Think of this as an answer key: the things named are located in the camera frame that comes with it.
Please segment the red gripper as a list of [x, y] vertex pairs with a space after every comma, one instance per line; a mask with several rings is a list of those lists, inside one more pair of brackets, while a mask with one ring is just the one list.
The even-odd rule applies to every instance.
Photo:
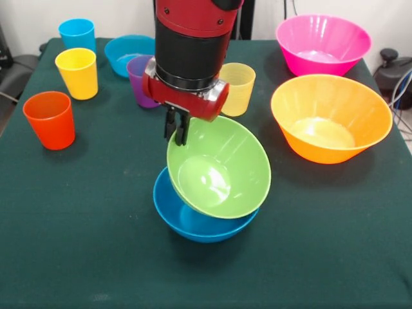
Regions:
[[[171, 138], [176, 130], [177, 146], [187, 143], [191, 116], [212, 122], [221, 112], [229, 95], [230, 85], [216, 79], [210, 89], [184, 91], [173, 88], [162, 81], [156, 72], [156, 59], [150, 58], [142, 76], [142, 90], [147, 97], [167, 107], [164, 138]], [[180, 109], [180, 125], [176, 129], [175, 109]]]

